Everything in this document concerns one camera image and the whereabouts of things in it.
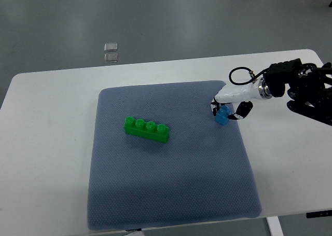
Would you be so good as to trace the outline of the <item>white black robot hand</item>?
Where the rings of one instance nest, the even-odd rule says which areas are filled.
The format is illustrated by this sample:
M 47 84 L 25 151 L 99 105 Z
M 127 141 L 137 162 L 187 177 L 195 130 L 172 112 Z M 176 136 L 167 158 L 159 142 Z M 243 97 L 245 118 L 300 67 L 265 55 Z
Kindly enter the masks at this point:
M 222 106 L 230 103 L 240 103 L 236 112 L 229 115 L 228 119 L 244 119 L 253 108 L 251 100 L 265 99 L 266 97 L 269 97 L 269 94 L 265 93 L 263 84 L 260 82 L 243 86 L 226 84 L 213 97 L 211 101 L 211 110 L 213 116 L 216 116 Z

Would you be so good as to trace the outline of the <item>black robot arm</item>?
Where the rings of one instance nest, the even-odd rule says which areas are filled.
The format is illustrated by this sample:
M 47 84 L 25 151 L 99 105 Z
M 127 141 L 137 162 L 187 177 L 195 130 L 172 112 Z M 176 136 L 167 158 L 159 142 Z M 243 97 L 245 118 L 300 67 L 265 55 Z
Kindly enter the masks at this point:
M 262 76 L 274 98 L 287 93 L 292 112 L 331 125 L 331 63 L 322 67 L 300 59 L 271 64 Z

